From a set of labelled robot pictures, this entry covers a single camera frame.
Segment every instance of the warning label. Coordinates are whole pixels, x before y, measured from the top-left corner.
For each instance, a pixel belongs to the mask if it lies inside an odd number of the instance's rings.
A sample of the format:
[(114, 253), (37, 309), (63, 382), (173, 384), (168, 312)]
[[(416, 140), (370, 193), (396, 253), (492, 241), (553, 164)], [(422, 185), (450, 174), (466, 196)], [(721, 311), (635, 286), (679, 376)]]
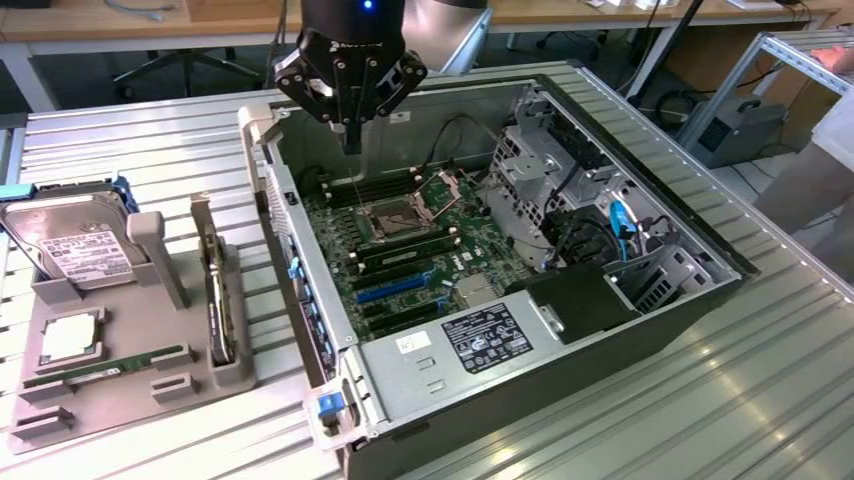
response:
[(41, 240), (38, 245), (75, 283), (130, 273), (130, 262), (109, 230)]
[(468, 373), (477, 373), (533, 350), (502, 303), (441, 324)]

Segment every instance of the hard drive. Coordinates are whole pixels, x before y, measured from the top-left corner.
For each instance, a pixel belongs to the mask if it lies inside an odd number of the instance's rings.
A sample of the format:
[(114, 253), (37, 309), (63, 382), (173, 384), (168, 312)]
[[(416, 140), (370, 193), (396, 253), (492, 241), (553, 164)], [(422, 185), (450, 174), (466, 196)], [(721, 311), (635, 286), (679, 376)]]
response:
[(130, 267), (148, 262), (126, 237), (136, 212), (126, 181), (3, 186), (0, 226), (43, 280), (67, 278), (81, 290), (134, 280)]

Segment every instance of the motherboard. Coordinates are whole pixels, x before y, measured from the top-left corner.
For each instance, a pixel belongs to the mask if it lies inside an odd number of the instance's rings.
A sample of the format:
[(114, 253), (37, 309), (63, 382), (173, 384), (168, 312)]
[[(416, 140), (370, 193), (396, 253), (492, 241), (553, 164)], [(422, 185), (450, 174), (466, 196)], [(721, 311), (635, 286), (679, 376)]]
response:
[(531, 271), (453, 168), (322, 186), (309, 222), (362, 341), (494, 300)]

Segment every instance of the metal workbench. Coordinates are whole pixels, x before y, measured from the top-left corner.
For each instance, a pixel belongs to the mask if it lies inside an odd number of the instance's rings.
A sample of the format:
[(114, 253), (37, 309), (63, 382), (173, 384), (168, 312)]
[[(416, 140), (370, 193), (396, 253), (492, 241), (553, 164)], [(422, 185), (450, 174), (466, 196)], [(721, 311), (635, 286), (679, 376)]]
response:
[[(480, 79), (549, 75), (763, 271), (665, 350), (414, 472), (462, 478), (843, 478), (854, 475), (849, 287), (767, 225), (679, 146), (583, 70), (501, 67)], [(432, 83), (449, 83), (436, 78)], [(248, 196), (234, 111), (272, 92), (30, 117), (21, 181), (121, 169), (144, 210), (168, 219), (170, 251), (193, 248), (186, 196), (213, 194), (240, 245), (258, 387), (204, 407), (13, 457), (7, 478), (337, 478), (312, 448), (296, 345)], [(29, 265), (11, 251), (0, 305), (0, 418), (23, 344)]]
[[(691, 116), (688, 123), (679, 132), (679, 143), (684, 149), (689, 151), (693, 148), (717, 113), (717, 108), (720, 108), (727, 97), (735, 91), (737, 82), (744, 78), (744, 73), (753, 68), (753, 62), (761, 52), (772, 55), (779, 62), (797, 70), (832, 92), (844, 95), (854, 84), (854, 74), (832, 73), (811, 55), (812, 50), (832, 48), (835, 45), (844, 48), (854, 47), (854, 32), (849, 27), (839, 27), (831, 30), (759, 33), (711, 100)], [(763, 79), (753, 90), (753, 94), (761, 96), (777, 76), (779, 70)]]

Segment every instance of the office chair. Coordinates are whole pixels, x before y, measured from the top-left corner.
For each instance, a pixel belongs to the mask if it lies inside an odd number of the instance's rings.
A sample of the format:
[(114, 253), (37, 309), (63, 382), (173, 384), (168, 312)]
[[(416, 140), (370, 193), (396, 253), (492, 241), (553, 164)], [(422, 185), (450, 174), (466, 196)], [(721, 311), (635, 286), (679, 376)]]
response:
[(257, 72), (249, 70), (245, 67), (241, 67), (236, 63), (232, 62), (237, 58), (233, 47), (225, 47), (225, 60), (220, 60), (209, 55), (205, 52), (209, 49), (189, 49), (181, 48), (169, 52), (168, 54), (160, 56), (156, 51), (145, 52), (148, 55), (148, 61), (136, 67), (133, 70), (117, 75), (112, 79), (113, 88), (116, 91), (116, 95), (124, 100), (133, 99), (133, 89), (128, 85), (128, 82), (133, 79), (141, 77), (149, 72), (165, 67), (166, 65), (172, 65), (176, 62), (180, 62), (182, 72), (184, 72), (184, 95), (186, 97), (192, 97), (192, 74), (193, 74), (193, 65), (196, 63), (209, 65), (213, 68), (224, 70), (225, 72), (230, 72), (237, 74), (252, 81), (252, 89), (257, 90), (261, 88), (264, 84), (264, 77)]
[(601, 50), (601, 45), (604, 45), (604, 42), (607, 42), (607, 39), (608, 39), (608, 31), (607, 30), (599, 30), (595, 37), (587, 37), (584, 35), (577, 35), (575, 32), (568, 32), (568, 33), (573, 34), (575, 37), (569, 37), (567, 32), (548, 32), (545, 34), (545, 36), (543, 37), (543, 39), (537, 40), (537, 42), (535, 44), (536, 48), (539, 48), (540, 50), (544, 50), (545, 47), (548, 46), (548, 39), (551, 37), (553, 37), (555, 35), (560, 34), (569, 41), (573, 41), (577, 38), (580, 40), (587, 40), (588, 42), (591, 42), (593, 44), (593, 50), (592, 50), (592, 52), (589, 52), (589, 61), (591, 62), (596, 61), (597, 58), (599, 58), (599, 52)]

